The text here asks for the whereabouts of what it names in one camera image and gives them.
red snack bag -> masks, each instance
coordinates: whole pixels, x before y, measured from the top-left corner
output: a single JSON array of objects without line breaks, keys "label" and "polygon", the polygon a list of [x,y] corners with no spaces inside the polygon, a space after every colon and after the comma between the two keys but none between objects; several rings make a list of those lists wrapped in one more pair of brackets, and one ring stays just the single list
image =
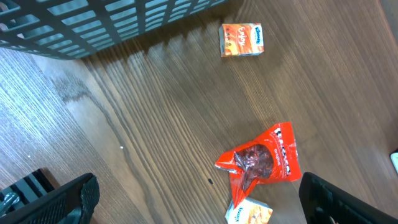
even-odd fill
[{"label": "red snack bag", "polygon": [[256,184],[298,180],[301,171],[292,124],[274,125],[255,140],[222,154],[215,166],[229,171],[235,208]]}]

brand logo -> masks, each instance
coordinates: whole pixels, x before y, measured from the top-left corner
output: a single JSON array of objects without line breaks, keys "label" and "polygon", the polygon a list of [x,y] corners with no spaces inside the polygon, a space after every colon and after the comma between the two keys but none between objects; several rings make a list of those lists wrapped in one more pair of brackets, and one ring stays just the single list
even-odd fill
[{"label": "brand logo", "polygon": [[236,214],[236,216],[235,216],[235,221],[236,221],[236,222],[238,222],[238,221],[239,221],[239,216],[240,216],[240,214],[241,214],[242,210],[243,210],[243,207],[239,207],[239,209],[238,209],[238,213],[237,213],[237,214]]},{"label": "brand logo", "polygon": [[239,45],[240,46],[244,46],[244,44],[245,44],[245,42],[246,42],[246,35],[244,34],[244,27],[241,27],[241,28],[239,28],[238,29],[238,31],[239,31],[239,35],[238,35],[238,43],[239,43]]},{"label": "brand logo", "polygon": [[286,174],[290,175],[291,174],[290,166],[289,166],[289,162],[288,162],[287,156],[286,156],[286,149],[285,149],[285,146],[284,146],[284,141],[282,139],[282,132],[280,131],[280,128],[277,128],[277,129],[275,129],[274,133],[278,137],[279,145],[282,148],[282,156],[284,158],[284,162],[285,162],[285,165],[286,165]]},{"label": "brand logo", "polygon": [[260,44],[260,35],[261,35],[261,30],[259,27],[256,27],[256,35],[257,35],[257,39],[256,39],[256,44]]}]

cardboard box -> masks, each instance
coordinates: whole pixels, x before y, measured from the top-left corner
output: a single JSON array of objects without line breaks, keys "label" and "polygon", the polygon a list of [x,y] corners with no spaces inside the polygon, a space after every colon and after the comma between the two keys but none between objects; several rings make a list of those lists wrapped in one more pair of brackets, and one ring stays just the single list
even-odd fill
[{"label": "cardboard box", "polygon": [[264,51],[260,23],[223,24],[220,27],[222,57],[259,55]]},{"label": "cardboard box", "polygon": [[267,224],[272,209],[266,204],[251,198],[245,198],[235,209],[233,202],[226,211],[228,224]]}]

gray plastic basket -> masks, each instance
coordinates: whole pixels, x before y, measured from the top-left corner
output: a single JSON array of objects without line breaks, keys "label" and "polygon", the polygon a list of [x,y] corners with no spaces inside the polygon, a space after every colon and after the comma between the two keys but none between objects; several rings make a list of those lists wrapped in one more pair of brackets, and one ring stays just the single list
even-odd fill
[{"label": "gray plastic basket", "polygon": [[0,0],[0,47],[90,55],[226,0]]}]

table surface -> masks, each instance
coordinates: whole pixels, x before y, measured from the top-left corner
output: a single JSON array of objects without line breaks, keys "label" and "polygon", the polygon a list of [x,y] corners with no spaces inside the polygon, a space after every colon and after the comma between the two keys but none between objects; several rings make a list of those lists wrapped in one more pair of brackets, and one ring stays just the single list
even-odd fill
[{"label": "table surface", "polygon": [[[222,22],[261,22],[266,51],[221,58]],[[398,47],[377,0],[232,0],[83,60],[0,61],[0,188],[92,172],[94,223],[225,223],[215,161],[291,121],[303,172],[398,218]],[[251,197],[305,223],[299,185]]]}]

